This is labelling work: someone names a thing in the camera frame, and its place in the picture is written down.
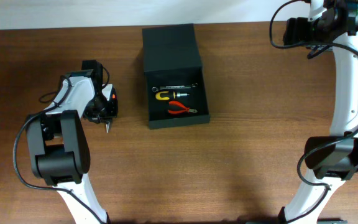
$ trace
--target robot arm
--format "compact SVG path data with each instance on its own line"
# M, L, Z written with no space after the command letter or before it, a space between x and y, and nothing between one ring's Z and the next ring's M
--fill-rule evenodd
M82 70L67 74L62 89L48 106L52 108L71 89L58 108L51 110L27 127L27 142L32 171L47 185L72 191L94 214L66 192L58 191L71 211L76 223L109 222L93 192L88 177L90 151L80 118L94 123L106 123L117 116L117 97L112 84L103 88L103 67L95 60L84 61ZM63 144L47 145L53 138L62 137Z
M334 42L358 51L358 2L312 0L309 18L287 22L284 43L294 44L302 40ZM358 57L338 47L333 47L333 51L336 60L336 102L330 137L310 138L305 152L358 128ZM305 179L312 183L326 183L331 190L317 206L317 202L324 197L324 187L302 182L293 200L280 212L282 223L312 224L318 221L319 214L335 190L358 172L358 133L353 139L312 154L306 159L306 165Z

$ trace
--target red object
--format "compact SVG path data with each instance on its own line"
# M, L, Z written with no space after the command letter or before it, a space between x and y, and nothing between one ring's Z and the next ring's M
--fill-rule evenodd
M184 112L189 112L189 110L190 110L190 108L186 107L185 105L183 105L180 102L177 102L175 100L170 101L169 105L175 105L175 106L179 106L179 107L183 108L183 110L179 110L179 111L168 110L168 113L170 113L170 114L181 114Z

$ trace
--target wrench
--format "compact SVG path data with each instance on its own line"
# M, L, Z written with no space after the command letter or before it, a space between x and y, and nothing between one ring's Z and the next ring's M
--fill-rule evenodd
M194 88L197 87L197 83L193 83L191 85L185 85L185 86L160 86L160 88L153 87L153 92L158 92L159 90L176 90L176 89L186 89L186 88Z

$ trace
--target yellow screwdriver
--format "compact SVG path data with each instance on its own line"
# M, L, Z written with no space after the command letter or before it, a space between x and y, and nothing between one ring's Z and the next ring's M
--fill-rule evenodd
M174 91L161 91L155 94L155 98L158 100L173 100L190 95L189 93L180 93Z

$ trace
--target box lid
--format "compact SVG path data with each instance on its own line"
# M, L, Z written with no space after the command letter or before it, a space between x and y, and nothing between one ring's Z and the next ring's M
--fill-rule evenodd
M146 28L144 72L201 67L193 24Z

